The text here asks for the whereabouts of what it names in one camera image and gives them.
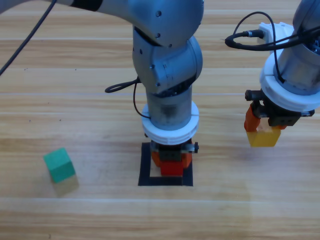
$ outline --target gray metal arm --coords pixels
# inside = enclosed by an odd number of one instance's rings
[[[320,0],[302,0],[294,15],[293,34],[319,26]],[[278,64],[285,79],[281,85],[288,91],[304,96],[320,91],[320,38],[284,49]]]
[[[1,0],[0,13],[28,0]],[[133,24],[132,59],[145,86],[151,122],[163,130],[183,128],[191,118],[193,82],[203,67],[193,36],[204,0],[58,0],[113,15]]]

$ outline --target white ring mount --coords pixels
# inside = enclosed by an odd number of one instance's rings
[[[275,55],[267,59],[260,74],[264,94],[281,108],[294,112],[308,112],[320,106],[320,92],[314,95],[297,95],[283,88],[274,75]]]
[[[142,114],[149,117],[147,104],[144,106]],[[141,119],[144,132],[152,141],[162,145],[178,145],[187,142],[196,134],[199,127],[199,110],[197,105],[192,102],[189,123],[177,130],[162,130],[154,126],[149,118],[141,117]]]

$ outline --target green cube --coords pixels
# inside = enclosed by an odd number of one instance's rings
[[[74,165],[64,148],[45,155],[43,159],[55,183],[59,183],[76,174]]]

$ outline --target wood grain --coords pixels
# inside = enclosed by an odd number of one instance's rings
[[[206,0],[196,37],[204,69],[193,87],[200,110],[194,187],[139,187],[140,117],[132,26],[56,5],[0,81],[0,240],[318,240],[320,115],[282,131],[274,148],[250,148],[247,89],[257,90],[267,52],[227,48],[247,14],[291,23],[299,0]],[[0,65],[48,6],[0,15]],[[240,31],[266,20],[248,19]],[[138,87],[137,106],[146,103]],[[66,148],[77,177],[53,184],[43,155]]]

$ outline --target yellow block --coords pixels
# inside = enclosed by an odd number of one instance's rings
[[[274,147],[281,135],[281,130],[278,127],[260,124],[257,131],[247,132],[246,135],[253,148]]]

